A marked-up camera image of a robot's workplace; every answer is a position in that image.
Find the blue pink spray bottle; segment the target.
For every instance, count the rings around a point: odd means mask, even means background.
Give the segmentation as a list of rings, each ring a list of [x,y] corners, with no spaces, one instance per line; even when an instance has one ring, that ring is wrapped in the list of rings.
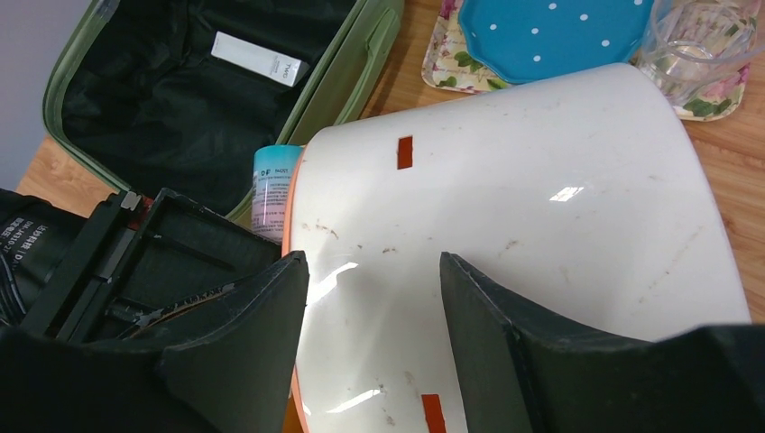
[[[287,198],[302,151],[298,145],[274,144],[253,156],[251,227],[277,244],[282,242]]]

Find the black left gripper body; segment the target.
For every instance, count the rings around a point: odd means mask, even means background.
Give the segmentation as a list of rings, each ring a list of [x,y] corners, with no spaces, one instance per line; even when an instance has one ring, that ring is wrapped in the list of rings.
[[[280,247],[171,189],[88,217],[1,193],[1,324],[71,343],[128,338],[224,294]]]

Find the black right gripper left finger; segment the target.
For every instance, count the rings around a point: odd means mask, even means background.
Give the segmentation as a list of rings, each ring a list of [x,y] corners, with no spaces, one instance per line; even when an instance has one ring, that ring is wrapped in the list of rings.
[[[134,338],[1,332],[4,432],[279,432],[306,306],[302,251]]]

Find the green hard-shell suitcase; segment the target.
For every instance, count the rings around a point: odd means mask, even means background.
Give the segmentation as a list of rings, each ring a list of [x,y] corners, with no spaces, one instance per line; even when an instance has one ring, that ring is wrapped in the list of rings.
[[[401,1],[94,1],[44,93],[51,137],[115,189],[173,189],[233,220],[254,153],[359,117]],[[293,88],[214,58],[216,32],[303,60]]]

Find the white and orange drawer cabinet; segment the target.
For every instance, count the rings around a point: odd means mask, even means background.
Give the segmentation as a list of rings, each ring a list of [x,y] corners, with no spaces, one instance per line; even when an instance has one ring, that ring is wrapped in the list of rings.
[[[317,133],[284,247],[309,266],[292,392],[306,432],[467,429],[440,288],[455,253],[591,327],[655,341],[748,324],[696,151],[613,64]]]

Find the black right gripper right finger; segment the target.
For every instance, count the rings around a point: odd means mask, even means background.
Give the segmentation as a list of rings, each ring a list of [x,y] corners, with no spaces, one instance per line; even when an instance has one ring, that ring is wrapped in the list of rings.
[[[657,342],[566,318],[455,253],[440,285],[471,432],[761,432],[764,328]]]

